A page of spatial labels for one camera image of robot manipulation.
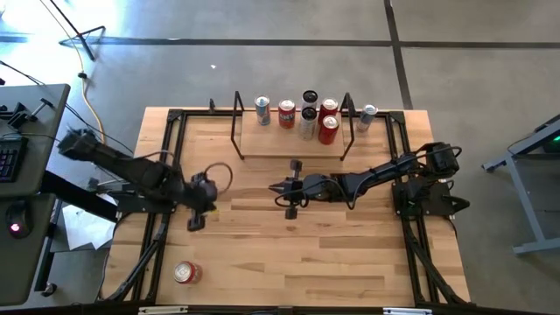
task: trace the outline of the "red soda can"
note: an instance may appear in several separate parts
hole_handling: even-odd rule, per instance
[[[290,129],[296,124],[296,103],[283,100],[278,104],[278,123],[282,128]]]
[[[180,262],[173,277],[180,284],[196,284],[202,277],[202,268],[194,262]]]
[[[339,130],[339,121],[336,116],[328,115],[323,118],[318,130],[318,140],[322,144],[332,144],[336,137],[336,132]]]
[[[325,98],[321,103],[321,107],[318,111],[318,123],[319,125],[323,123],[323,119],[326,116],[336,116],[336,112],[339,110],[339,103],[333,98]]]

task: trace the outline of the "computer mouse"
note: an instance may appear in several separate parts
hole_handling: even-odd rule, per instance
[[[33,230],[32,214],[25,200],[14,201],[6,210],[6,224],[11,236],[17,239],[27,237]]]

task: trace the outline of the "white can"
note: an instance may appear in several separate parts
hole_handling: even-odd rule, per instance
[[[301,118],[299,120],[299,136],[304,140],[313,139],[315,133],[315,122],[317,120],[317,110],[315,108],[307,107],[302,109]]]

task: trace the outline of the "coke can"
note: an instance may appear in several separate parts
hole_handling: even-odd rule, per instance
[[[296,123],[296,103],[294,101],[280,101],[280,104],[278,104],[278,123],[282,128],[293,128]]]
[[[313,139],[315,131],[315,119],[317,118],[317,110],[307,107],[301,111],[301,120],[299,121],[299,135],[304,140]]]
[[[336,116],[338,110],[339,103],[335,99],[325,98],[318,111],[318,123],[323,123],[323,119],[325,119],[326,116]]]
[[[339,121],[336,116],[328,115],[323,118],[318,130],[318,140],[322,144],[332,144],[336,137],[336,132],[339,130]]]
[[[180,284],[196,284],[202,278],[202,268],[194,262],[180,262],[173,277]]]
[[[314,109],[317,109],[317,99],[319,97],[317,96],[317,92],[315,91],[311,91],[311,90],[307,90],[304,92],[304,95],[302,97],[302,99],[304,100],[304,102],[301,105],[301,112],[304,112],[304,109],[311,107]]]

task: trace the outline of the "white paper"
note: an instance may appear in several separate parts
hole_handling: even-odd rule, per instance
[[[99,197],[116,205],[115,200],[107,194]],[[77,206],[65,206],[62,209],[62,214],[64,215],[66,237],[70,250],[90,242],[95,249],[98,249],[113,238],[115,223],[109,220],[88,213]]]

